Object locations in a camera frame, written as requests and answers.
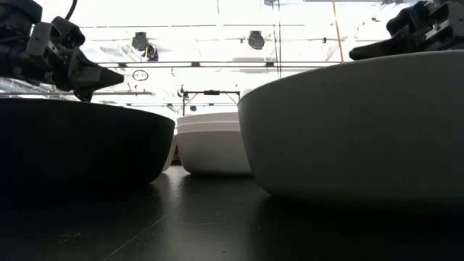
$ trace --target black bowl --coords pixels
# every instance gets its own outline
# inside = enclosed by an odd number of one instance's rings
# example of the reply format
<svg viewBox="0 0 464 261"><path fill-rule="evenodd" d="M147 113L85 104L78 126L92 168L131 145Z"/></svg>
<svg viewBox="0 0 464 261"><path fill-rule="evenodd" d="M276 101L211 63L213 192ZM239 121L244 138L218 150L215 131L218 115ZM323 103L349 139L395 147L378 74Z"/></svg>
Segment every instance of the black bowl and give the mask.
<svg viewBox="0 0 464 261"><path fill-rule="evenodd" d="M257 182L309 200L464 199L463 60L369 59L251 91L239 119Z"/></svg>
<svg viewBox="0 0 464 261"><path fill-rule="evenodd" d="M0 187L149 183L161 173L174 126L103 104L0 99Z"/></svg>

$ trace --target metal frame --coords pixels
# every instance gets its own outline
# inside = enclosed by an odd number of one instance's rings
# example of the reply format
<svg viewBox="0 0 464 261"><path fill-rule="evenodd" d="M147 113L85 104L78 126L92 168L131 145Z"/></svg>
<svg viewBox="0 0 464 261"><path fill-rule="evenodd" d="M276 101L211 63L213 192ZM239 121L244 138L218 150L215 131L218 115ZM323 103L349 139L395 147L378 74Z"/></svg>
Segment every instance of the metal frame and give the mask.
<svg viewBox="0 0 464 261"><path fill-rule="evenodd" d="M166 103L130 103L130 102L126 102L126 103L121 103L121 104L124 104L124 105L127 105L127 106L131 106L131 107L183 107L183 104L182 103L178 103L178 102L174 102L174 103L170 103L170 102L166 102ZM234 102L228 102L228 103L225 103L225 102L215 102L215 103L207 103L207 102L201 102L201 103L189 103L189 105L191 106L198 106L198 107L206 107L206 106L224 106L224 107L232 107L232 106L236 106L237 104Z"/></svg>
<svg viewBox="0 0 464 261"><path fill-rule="evenodd" d="M340 62L99 62L111 69L120 68L320 68Z"/></svg>
<svg viewBox="0 0 464 261"><path fill-rule="evenodd" d="M127 28L205 28L205 27L217 27L217 24L203 24L203 25L96 25L96 26L80 26L80 29L106 29L106 28L117 28L117 29L127 29ZM273 27L273 24L226 24L221 25L223 27ZM282 27L307 27L304 24L282 24Z"/></svg>

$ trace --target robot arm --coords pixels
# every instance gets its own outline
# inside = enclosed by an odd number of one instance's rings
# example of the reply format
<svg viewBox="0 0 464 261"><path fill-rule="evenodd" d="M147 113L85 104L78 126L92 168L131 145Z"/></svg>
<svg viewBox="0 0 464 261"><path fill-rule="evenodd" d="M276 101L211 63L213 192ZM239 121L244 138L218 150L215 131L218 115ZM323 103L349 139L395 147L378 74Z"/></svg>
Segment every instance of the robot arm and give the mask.
<svg viewBox="0 0 464 261"><path fill-rule="evenodd" d="M152 43L146 46L146 58L149 62L157 62L159 59L157 47Z"/></svg>
<svg viewBox="0 0 464 261"><path fill-rule="evenodd" d="M353 60L420 51L464 49L464 6L459 1L438 4L419 1L386 24L391 38L354 48Z"/></svg>
<svg viewBox="0 0 464 261"><path fill-rule="evenodd" d="M32 0L0 0L0 77L54 84L85 102L94 91L124 81L86 58L79 49L86 38L77 25L61 17L41 22L41 16L42 7Z"/></svg>

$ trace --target table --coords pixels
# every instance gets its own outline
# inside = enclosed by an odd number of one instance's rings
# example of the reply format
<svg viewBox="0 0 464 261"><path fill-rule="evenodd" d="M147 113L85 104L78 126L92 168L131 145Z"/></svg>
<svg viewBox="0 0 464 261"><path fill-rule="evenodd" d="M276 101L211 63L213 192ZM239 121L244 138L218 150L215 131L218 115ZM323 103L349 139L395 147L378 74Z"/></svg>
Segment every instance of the table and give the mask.
<svg viewBox="0 0 464 261"><path fill-rule="evenodd" d="M463 259L462 215L340 210L182 167L133 191L82 191L3 201L0 260Z"/></svg>

